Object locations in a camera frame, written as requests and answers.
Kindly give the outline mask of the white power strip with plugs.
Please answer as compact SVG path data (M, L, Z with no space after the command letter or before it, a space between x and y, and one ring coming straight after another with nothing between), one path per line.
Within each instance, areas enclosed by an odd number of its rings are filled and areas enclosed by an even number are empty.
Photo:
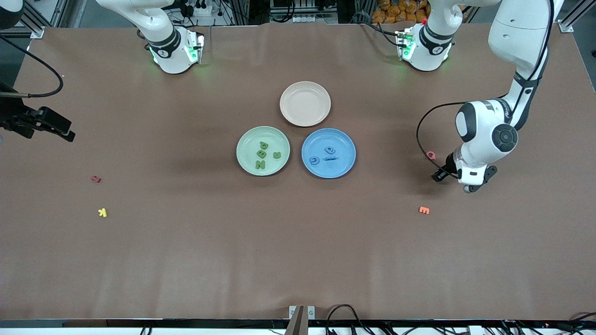
M181 0L180 8L185 17L208 17L213 12L211 0Z

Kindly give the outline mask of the beige plate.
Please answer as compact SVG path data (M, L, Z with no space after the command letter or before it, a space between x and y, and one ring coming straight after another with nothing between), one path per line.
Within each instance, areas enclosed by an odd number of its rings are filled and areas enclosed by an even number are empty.
M326 119L331 110L331 97L320 84L296 82L287 87L279 100L281 114L297 127L314 127Z

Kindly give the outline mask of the aluminium frame profile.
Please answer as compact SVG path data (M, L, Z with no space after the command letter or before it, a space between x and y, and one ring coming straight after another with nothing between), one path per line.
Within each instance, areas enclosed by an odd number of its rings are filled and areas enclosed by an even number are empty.
M596 6L596 0L578 0L575 6L557 21L560 32L563 34L574 32L573 25L593 6Z

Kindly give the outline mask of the black table edge strip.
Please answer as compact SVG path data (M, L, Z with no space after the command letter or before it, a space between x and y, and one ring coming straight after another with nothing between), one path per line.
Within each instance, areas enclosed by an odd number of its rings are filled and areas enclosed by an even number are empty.
M0 320L0 328L60 328L60 327L146 327L156 328L223 328L223 329L282 329L289 325L289 320L245 320L245 319L72 319L72 320ZM532 320L310 320L309 327L332 328L340 326L353 326L360 328L365 326L368 329L380 328L388 331L390 327L430 327L440 328L451 333L456 327L483 326L485 328L497 328L509 332L514 329L528 328L534 331L545 333L547 329L559 329L579 333L580 331L596 331L596 319L588 320L581 317L567 321L532 321Z

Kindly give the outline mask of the green plate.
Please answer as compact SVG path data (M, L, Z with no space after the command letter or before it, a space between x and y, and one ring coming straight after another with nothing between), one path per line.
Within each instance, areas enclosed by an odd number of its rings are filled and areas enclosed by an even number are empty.
M260 159L257 152L260 150L259 143L264 141L269 144L266 150L267 156ZM281 151L282 158L279 160L272 158L272 153ZM291 146L287 136L279 129L274 127L254 127L245 132L238 141L236 156L239 165L255 176L269 176L276 174L285 167L291 155ZM255 169L256 161L266 161L266 169Z

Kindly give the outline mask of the bag of orange fruits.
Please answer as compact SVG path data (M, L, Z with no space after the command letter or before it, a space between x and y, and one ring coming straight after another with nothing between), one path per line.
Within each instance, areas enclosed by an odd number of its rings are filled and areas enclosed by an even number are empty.
M430 12L428 0L377 0L370 20L374 25L402 21L422 23L428 19Z

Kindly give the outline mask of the brown table cover mat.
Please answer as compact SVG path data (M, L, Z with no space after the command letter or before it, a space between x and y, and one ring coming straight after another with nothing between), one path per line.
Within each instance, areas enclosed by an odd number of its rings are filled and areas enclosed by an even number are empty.
M298 304L324 317L343 303L369 319L596 311L596 94L572 35L554 30L519 144L477 193L436 184L417 146L430 108L508 91L515 68L489 30L461 27L449 59L421 73L367 27L215 27L203 64L180 75L134 28L46 31L30 51L65 86L27 104L70 119L76 138L3 133L0 319L267 319ZM331 97L314 127L279 108L302 81ZM237 161L254 127L289 139L276 174ZM322 128L355 143L340 178L303 164Z

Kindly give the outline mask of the blue plate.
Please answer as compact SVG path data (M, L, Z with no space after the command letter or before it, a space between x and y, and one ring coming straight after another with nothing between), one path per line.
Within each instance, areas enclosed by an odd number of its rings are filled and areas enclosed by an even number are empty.
M336 150L339 159L324 161L327 155L324 147L331 146ZM318 165L309 164L309 158L317 156ZM356 162L356 146L350 136L336 128L322 128L306 137L301 148L301 158L305 168L314 176L323 179L340 178L347 174Z

